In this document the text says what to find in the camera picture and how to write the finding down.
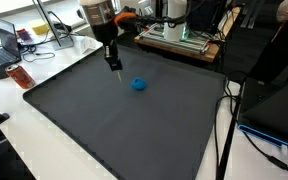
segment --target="black mat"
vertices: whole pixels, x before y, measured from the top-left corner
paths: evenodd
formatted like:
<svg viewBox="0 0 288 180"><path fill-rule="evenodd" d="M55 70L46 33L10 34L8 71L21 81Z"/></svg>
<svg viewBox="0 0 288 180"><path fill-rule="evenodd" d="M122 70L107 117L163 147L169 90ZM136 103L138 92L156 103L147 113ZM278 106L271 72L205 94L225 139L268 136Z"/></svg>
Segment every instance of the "black mat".
<svg viewBox="0 0 288 180"><path fill-rule="evenodd" d="M122 46L119 53L121 82L100 50L24 99L119 179L195 179L224 77ZM131 89L135 77L144 91Z"/></svg>

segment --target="blue ball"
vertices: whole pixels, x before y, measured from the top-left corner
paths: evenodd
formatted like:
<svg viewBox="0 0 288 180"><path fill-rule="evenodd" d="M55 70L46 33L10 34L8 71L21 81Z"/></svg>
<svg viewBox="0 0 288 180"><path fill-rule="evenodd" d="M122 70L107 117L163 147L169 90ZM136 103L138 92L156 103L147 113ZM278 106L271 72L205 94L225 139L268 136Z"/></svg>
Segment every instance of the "blue ball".
<svg viewBox="0 0 288 180"><path fill-rule="evenodd" d="M132 81L132 88L137 91L142 91L146 88L146 83L142 78L135 78Z"/></svg>

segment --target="paper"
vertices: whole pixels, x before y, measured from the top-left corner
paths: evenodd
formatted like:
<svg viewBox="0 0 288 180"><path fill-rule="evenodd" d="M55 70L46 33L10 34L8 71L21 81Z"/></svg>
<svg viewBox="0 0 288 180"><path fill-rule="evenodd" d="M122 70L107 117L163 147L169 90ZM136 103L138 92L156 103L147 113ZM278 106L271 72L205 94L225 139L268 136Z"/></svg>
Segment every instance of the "paper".
<svg viewBox="0 0 288 180"><path fill-rule="evenodd" d="M88 36L83 36L83 38L77 40L77 48L81 54L84 54L89 49L94 50L97 48L96 40Z"/></svg>

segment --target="computer monitor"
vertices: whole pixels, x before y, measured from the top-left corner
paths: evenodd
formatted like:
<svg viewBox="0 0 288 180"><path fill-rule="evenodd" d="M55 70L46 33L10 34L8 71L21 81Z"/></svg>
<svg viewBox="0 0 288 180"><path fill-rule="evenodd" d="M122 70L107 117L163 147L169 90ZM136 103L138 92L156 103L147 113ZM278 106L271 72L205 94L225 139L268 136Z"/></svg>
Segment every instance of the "computer monitor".
<svg viewBox="0 0 288 180"><path fill-rule="evenodd" d="M59 50L59 49L64 49L64 48L69 48L69 47L74 46L73 39L69 35L69 32L67 31L65 26L64 28L66 29L68 33L66 35L61 36L60 33L56 30L43 2L41 0L36 0L37 1L37 4L36 4L35 0L32 0L32 1L36 5L37 10L40 13L41 17L43 18L43 20L49 25L49 28L55 37L56 43L52 44L53 48L55 50Z"/></svg>

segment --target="person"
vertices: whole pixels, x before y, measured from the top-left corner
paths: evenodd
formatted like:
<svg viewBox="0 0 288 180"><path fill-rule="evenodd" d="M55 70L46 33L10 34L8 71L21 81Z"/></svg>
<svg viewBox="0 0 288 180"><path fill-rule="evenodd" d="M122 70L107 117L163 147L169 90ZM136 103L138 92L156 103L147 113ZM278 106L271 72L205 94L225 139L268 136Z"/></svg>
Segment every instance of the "person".
<svg viewBox="0 0 288 180"><path fill-rule="evenodd" d="M267 83L272 82L288 66L288 0L280 3L277 20L279 29L249 72L249 77Z"/></svg>

